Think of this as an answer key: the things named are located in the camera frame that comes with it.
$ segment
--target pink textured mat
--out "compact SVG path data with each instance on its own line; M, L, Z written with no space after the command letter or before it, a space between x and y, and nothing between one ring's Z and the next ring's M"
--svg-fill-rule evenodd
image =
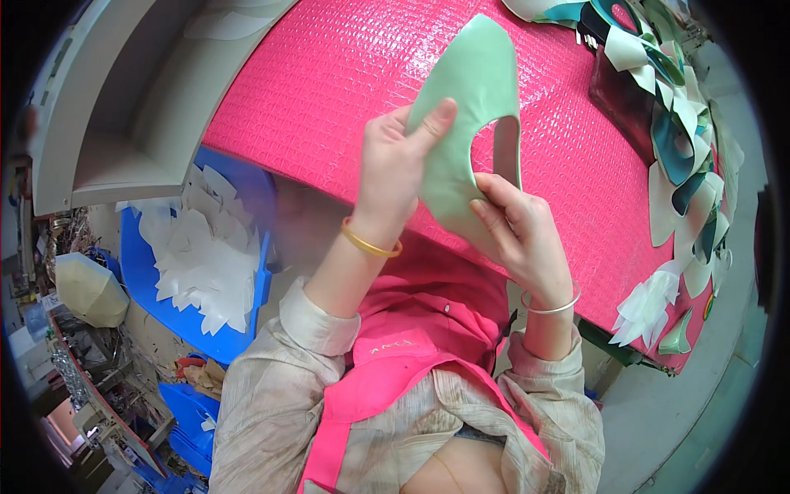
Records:
M551 205L571 273L584 290L576 312L608 330L617 305L672 258L672 242L650 243L648 168L590 103L594 56L569 29L525 23L499 0L299 2L242 68L204 144L354 202L364 123L410 104L444 48L477 13L497 21L516 46L524 190ZM477 171L491 170L492 142L489 126L472 146ZM493 267L422 205L409 227ZM708 293L694 301L702 306L690 340L702 327ZM681 296L670 307L671 324L688 304ZM641 340L633 347L645 351ZM676 368L687 357L649 356Z

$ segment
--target wrist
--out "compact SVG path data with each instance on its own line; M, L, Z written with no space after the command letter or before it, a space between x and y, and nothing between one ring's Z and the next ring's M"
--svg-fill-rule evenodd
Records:
M574 284L570 274L527 290L530 293L529 306L537 311L550 311L574 299Z
M348 222L348 229L351 233L385 251L395 248L404 226L398 222L382 220L357 209L354 210Z

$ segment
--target blue crate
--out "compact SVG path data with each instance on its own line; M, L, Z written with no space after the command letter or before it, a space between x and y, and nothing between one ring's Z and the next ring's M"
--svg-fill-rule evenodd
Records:
M270 173L211 149L201 147L194 163L200 169L208 165L223 175L238 191L236 197L244 201L244 209L253 215L253 225L258 226L261 261L255 278L249 330L242 334L225 324L215 336L202 334L203 315L196 308L190 305L179 312L171 299L156 301L154 285L159 281L159 270L153 267L156 260L151 246L140 236L140 217L135 218L131 208L124 209L121 214L121 273L132 300L184 341L218 363L227 365L255 339L258 309L269 301L272 274L266 269L266 256L272 241L270 230L275 217L277 191Z

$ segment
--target shirt sleeve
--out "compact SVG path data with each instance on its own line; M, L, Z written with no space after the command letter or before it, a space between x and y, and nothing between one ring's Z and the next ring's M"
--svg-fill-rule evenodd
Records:
M510 336L513 365L498 378L503 394L546 447L554 470L566 479L566 492L594 493L604 463L604 425L584 394L581 336L573 328L568 356L541 360L524 348L522 333Z
M359 332L353 319L327 315L298 278L231 363L214 435L211 493L294 492L321 416L324 388L340 380L343 355Z

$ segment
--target pink apron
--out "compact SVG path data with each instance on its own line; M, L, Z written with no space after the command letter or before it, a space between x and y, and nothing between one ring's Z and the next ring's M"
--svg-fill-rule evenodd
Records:
M413 234L402 241L403 255L387 262L359 307L354 368L324 389L299 494L306 480L334 492L352 424L389 408L439 365L490 390L548 459L535 431L491 378L508 319L506 279Z

